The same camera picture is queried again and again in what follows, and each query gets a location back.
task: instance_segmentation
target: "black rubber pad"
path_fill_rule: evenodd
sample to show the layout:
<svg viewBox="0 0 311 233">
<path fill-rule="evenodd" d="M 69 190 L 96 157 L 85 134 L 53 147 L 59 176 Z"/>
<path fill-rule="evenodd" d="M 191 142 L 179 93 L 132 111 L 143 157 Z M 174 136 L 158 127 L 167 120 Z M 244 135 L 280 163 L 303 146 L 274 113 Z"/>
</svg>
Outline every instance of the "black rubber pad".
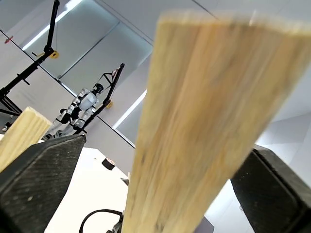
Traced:
<svg viewBox="0 0 311 233">
<path fill-rule="evenodd" d="M 1 227 L 42 233 L 64 197 L 85 143 L 82 135 L 29 147 L 0 174 Z"/>
</svg>

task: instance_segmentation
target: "black tape roll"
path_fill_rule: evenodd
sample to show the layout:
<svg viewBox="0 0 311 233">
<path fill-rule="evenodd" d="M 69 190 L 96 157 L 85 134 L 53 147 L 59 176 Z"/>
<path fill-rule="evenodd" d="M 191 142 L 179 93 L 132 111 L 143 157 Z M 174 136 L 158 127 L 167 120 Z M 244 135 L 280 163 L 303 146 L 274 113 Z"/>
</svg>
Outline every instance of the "black tape roll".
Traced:
<svg viewBox="0 0 311 233">
<path fill-rule="evenodd" d="M 104 161 L 102 162 L 102 165 L 108 170 L 112 170 L 116 166 L 115 162 L 107 158 L 104 159 Z"/>
</svg>

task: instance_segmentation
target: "black cable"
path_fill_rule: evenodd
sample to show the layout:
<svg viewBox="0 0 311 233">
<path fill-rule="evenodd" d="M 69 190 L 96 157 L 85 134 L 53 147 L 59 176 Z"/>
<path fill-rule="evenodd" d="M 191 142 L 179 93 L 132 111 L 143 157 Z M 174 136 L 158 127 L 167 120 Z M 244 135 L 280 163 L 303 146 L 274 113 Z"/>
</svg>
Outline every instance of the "black cable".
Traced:
<svg viewBox="0 0 311 233">
<path fill-rule="evenodd" d="M 91 213 L 89 213 L 82 221 L 81 223 L 81 226 L 80 226 L 80 229 L 79 229 L 79 233 L 83 233 L 83 227 L 84 227 L 84 224 L 85 222 L 87 221 L 87 219 L 92 216 L 93 214 L 95 213 L 98 213 L 98 212 L 107 212 L 107 213 L 112 213 L 112 214 L 115 214 L 115 215 L 119 215 L 119 216 L 122 216 L 122 212 L 120 211 L 116 211 L 116 210 L 108 210 L 108 209 L 102 209 L 102 210 L 95 210 Z"/>
</svg>

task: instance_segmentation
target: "light wood grain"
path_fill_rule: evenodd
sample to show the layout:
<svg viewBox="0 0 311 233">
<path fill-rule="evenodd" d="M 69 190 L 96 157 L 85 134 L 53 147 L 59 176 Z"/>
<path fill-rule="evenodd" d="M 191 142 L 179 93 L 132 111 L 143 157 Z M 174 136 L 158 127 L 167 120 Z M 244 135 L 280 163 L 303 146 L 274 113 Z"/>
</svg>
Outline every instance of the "light wood grain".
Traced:
<svg viewBox="0 0 311 233">
<path fill-rule="evenodd" d="M 123 233 L 191 233 L 311 59 L 300 25 L 162 17 Z"/>
<path fill-rule="evenodd" d="M 44 116 L 27 107 L 0 141 L 0 172 L 30 145 L 37 143 L 50 125 Z"/>
</svg>

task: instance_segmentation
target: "robot leg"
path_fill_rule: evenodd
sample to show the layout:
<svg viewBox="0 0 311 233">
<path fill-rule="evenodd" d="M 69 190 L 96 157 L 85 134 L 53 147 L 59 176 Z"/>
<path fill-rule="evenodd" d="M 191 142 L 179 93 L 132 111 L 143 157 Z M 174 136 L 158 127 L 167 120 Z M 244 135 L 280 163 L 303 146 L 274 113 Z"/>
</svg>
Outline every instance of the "robot leg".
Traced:
<svg viewBox="0 0 311 233">
<path fill-rule="evenodd" d="M 72 135 L 76 130 L 82 128 L 85 124 L 85 121 L 95 112 L 95 107 L 91 106 L 87 109 L 80 119 L 72 121 L 66 128 L 62 131 L 62 136 Z"/>
<path fill-rule="evenodd" d="M 53 121 L 51 127 L 46 132 L 46 134 L 43 136 L 43 140 L 49 140 L 51 138 L 54 138 L 55 134 L 62 130 L 64 125 L 66 125 L 70 121 L 70 115 L 67 113 L 67 111 L 62 111 L 62 113 Z"/>
</svg>

